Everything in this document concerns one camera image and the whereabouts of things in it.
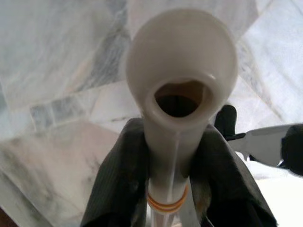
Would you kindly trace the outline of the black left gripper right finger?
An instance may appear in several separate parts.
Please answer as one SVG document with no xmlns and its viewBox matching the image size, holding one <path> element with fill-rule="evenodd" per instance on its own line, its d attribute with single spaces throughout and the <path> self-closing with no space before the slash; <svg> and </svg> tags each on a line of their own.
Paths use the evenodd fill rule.
<svg viewBox="0 0 303 227">
<path fill-rule="evenodd" d="M 272 211 L 252 174 L 212 125 L 204 131 L 189 176 L 200 226 L 272 226 Z"/>
</svg>

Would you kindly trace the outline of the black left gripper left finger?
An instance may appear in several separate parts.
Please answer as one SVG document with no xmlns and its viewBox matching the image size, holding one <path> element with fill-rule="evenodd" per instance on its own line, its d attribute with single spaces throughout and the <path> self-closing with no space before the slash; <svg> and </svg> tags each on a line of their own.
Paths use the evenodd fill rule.
<svg viewBox="0 0 303 227">
<path fill-rule="evenodd" d="M 141 118 L 130 119 L 99 167 L 82 227 L 143 227 L 149 150 Z"/>
</svg>

